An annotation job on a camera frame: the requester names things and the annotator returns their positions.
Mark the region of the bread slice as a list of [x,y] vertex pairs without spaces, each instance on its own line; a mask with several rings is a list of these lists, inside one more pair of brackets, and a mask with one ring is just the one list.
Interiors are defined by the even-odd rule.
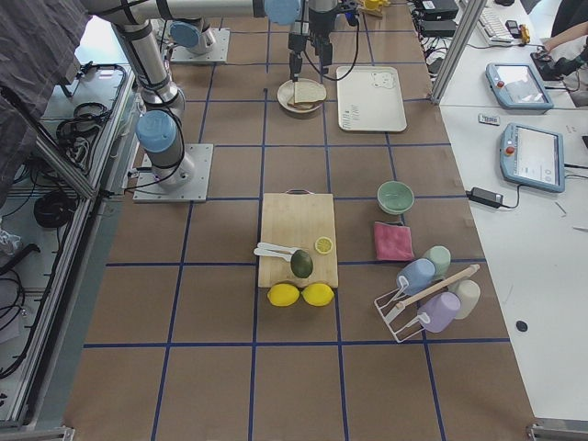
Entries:
[[323,102],[326,97],[326,89],[320,83],[299,80],[293,85],[292,99],[294,103]]
[[290,112],[297,113],[297,114],[310,114],[316,111],[322,102],[314,102],[314,103],[294,103],[288,102],[286,104],[286,109]]

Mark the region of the beige round plate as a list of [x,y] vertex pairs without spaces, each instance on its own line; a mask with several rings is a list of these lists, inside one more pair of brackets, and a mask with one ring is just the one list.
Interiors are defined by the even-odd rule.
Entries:
[[277,90],[277,101],[290,113],[304,115],[317,110],[327,98],[323,84],[307,78],[288,80]]

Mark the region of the cream rectangular tray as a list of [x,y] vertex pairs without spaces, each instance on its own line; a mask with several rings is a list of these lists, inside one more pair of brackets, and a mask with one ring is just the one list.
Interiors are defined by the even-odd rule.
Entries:
[[389,66],[336,69],[338,125],[346,131],[402,132],[407,128],[398,71]]

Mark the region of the wooden cutting board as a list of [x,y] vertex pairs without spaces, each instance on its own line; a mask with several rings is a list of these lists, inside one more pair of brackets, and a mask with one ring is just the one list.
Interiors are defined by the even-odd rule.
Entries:
[[290,265],[279,257],[261,256],[257,284],[270,288],[289,282],[299,288],[311,283],[339,285],[337,248],[328,254],[315,249],[321,237],[336,241],[334,196],[331,194],[265,193],[263,195],[260,241],[305,250],[313,262],[307,278],[295,277]]

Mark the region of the green ceramic bowl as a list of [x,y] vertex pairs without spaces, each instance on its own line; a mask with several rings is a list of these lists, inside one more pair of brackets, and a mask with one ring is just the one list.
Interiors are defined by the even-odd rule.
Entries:
[[384,212],[401,215],[413,206],[414,194],[403,182],[387,181],[379,186],[377,200]]

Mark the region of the lemon half slice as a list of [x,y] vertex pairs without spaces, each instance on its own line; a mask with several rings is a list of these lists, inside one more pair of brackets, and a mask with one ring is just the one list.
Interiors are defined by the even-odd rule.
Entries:
[[314,242],[314,249],[318,254],[328,255],[333,248],[333,240],[326,236],[321,236]]

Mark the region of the white plastic knife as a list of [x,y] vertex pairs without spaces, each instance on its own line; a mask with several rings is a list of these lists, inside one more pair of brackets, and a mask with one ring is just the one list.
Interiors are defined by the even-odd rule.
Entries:
[[258,243],[254,249],[254,255],[280,257],[287,261],[291,259],[299,248],[277,245],[274,243]]

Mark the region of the right yellow lemon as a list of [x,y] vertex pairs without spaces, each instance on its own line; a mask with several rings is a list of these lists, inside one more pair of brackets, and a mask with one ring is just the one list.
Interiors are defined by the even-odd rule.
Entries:
[[303,299],[314,307],[327,306],[334,299],[333,289],[323,283],[313,283],[307,286],[301,295]]

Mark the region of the yellow lemon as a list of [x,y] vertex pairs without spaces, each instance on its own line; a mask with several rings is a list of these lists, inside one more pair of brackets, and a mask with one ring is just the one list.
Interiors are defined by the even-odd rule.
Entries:
[[313,283],[307,286],[301,295],[303,299],[314,307],[327,306],[334,299],[333,289],[323,283]]
[[293,305],[300,298],[300,290],[288,283],[274,285],[267,292],[267,299],[275,307],[288,307]]

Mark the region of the left yellow lemon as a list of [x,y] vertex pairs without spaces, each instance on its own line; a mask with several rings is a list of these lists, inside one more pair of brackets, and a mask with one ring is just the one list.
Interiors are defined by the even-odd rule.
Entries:
[[293,305],[300,298],[300,290],[288,283],[274,285],[267,292],[267,299],[275,307],[288,307]]

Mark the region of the green mug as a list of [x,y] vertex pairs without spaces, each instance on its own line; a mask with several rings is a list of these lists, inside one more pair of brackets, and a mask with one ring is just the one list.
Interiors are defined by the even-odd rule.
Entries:
[[451,264],[451,253],[443,245],[435,245],[429,248],[424,254],[423,258],[431,261],[435,267],[434,279],[442,279],[445,277],[447,270]]

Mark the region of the blue mug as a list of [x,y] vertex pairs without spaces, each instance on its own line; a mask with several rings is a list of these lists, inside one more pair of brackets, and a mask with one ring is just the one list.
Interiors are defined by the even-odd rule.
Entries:
[[435,265],[427,258],[420,258],[405,268],[396,277],[397,288],[402,295],[412,296],[426,288],[435,275]]

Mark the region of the near teach pendant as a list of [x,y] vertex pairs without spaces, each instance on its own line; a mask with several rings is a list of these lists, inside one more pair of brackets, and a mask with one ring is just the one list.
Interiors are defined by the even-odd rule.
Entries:
[[557,132],[509,123],[499,164],[506,181],[552,193],[565,190],[563,136]]

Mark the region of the cream mug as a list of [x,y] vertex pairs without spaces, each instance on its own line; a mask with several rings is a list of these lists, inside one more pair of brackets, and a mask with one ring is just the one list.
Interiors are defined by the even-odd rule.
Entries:
[[467,318],[476,307],[480,296],[480,286],[471,279],[462,279],[451,284],[448,291],[455,294],[460,300],[460,309],[455,317],[456,320]]

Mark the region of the purple mug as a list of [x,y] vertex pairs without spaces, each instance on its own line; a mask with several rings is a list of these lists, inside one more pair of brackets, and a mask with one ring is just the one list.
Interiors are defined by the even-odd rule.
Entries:
[[440,333],[456,318],[460,307],[461,302],[456,294],[442,292],[418,309],[417,319],[426,331]]

